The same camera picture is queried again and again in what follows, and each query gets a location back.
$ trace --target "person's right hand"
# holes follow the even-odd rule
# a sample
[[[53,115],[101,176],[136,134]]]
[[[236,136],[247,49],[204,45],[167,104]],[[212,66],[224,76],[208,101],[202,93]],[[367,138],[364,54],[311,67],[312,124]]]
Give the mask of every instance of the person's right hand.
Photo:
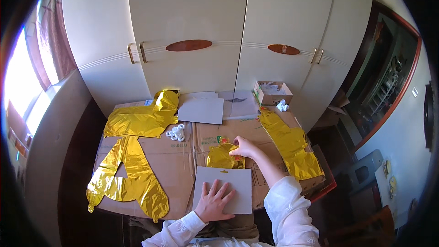
[[[207,223],[211,221],[231,219],[235,217],[233,214],[223,214],[222,210],[224,206],[235,195],[236,190],[232,190],[224,198],[222,196],[226,192],[229,183],[225,183],[217,192],[218,179],[215,179],[209,194],[207,194],[207,183],[203,182],[203,188],[201,191],[201,198],[198,202],[194,212],[201,219],[202,222]]]
[[[264,152],[256,147],[250,140],[247,140],[240,135],[235,138],[233,143],[239,147],[230,151],[230,156],[240,155],[250,157],[251,159],[255,160],[257,157],[265,155]]]

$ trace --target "wardrobe door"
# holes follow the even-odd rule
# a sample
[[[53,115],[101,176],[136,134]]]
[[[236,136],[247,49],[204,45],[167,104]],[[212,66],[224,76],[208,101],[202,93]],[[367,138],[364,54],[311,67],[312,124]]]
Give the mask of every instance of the wardrobe door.
[[[290,103],[291,110],[305,132],[309,132],[331,103],[350,67],[340,62],[321,59]]]
[[[310,74],[290,103],[306,132],[342,85],[363,40],[371,6],[372,0],[334,0]]]
[[[247,0],[129,0],[134,35],[144,56],[142,68],[152,94],[162,89],[233,90]],[[211,41],[210,47],[168,51],[179,41]],[[205,47],[187,42],[177,50]]]
[[[150,99],[134,45],[128,0],[62,0],[65,29],[80,73],[101,111]]]
[[[332,0],[248,0],[236,89],[252,89],[257,80],[284,81],[295,95],[301,88],[318,47]],[[270,44],[292,46],[288,55]]]
[[[371,7],[372,0],[334,0],[321,44],[324,59],[352,65],[366,31]]]

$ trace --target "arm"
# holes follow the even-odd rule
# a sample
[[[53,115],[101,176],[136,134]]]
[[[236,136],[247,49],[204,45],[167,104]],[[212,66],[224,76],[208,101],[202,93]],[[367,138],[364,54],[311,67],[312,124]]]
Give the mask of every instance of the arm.
[[[195,210],[177,221],[165,221],[162,231],[142,241],[142,246],[183,247],[186,246],[208,222],[235,217],[235,215],[225,215],[222,213],[222,209],[227,202],[232,199],[235,190],[222,198],[228,187],[228,183],[225,183],[218,192],[217,186],[218,180],[215,180],[210,188],[209,194],[207,194],[207,185],[203,183],[201,198]]]
[[[239,148],[230,155],[253,159],[270,188],[264,206],[272,222],[273,239],[277,246],[319,246],[319,230],[308,216],[311,202],[300,195],[302,188],[292,176],[285,176],[269,157],[252,142],[240,136],[235,139]]]

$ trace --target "brown pants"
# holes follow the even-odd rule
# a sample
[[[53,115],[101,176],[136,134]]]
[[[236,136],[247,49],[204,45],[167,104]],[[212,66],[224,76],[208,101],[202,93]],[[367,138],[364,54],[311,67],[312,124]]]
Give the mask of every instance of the brown pants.
[[[251,239],[259,235],[253,214],[236,215],[228,220],[209,222],[195,237],[227,237]]]

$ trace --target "gold foil balloon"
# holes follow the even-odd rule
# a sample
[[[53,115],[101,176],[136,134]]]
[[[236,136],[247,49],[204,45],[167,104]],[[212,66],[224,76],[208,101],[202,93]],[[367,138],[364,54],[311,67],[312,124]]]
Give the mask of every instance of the gold foil balloon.
[[[168,197],[158,183],[137,141],[137,136],[117,140],[99,164],[87,186],[88,211],[93,212],[104,195],[117,201],[137,200],[145,214],[155,223],[169,211]],[[128,178],[114,177],[124,163]]]
[[[178,107],[178,93],[160,91],[150,106],[118,108],[108,117],[104,137],[137,135],[160,137],[169,124],[176,124],[174,116]]]
[[[177,91],[160,91],[150,106],[114,110],[108,117],[104,137],[122,136],[99,165],[87,187],[88,210],[93,212],[104,195],[117,201],[137,200],[156,223],[169,211],[168,197],[146,160],[137,138],[160,137],[169,124],[176,124]],[[114,175],[124,163],[128,178]]]
[[[245,161],[242,156],[229,156],[229,152],[238,146],[229,143],[228,139],[221,137],[220,145],[211,146],[207,154],[206,167],[226,168],[226,169],[245,169]]]
[[[260,107],[260,112],[261,124],[276,145],[290,175],[296,180],[303,180],[324,174],[315,154],[304,150],[308,145],[304,130],[288,127],[276,113],[266,107]]]

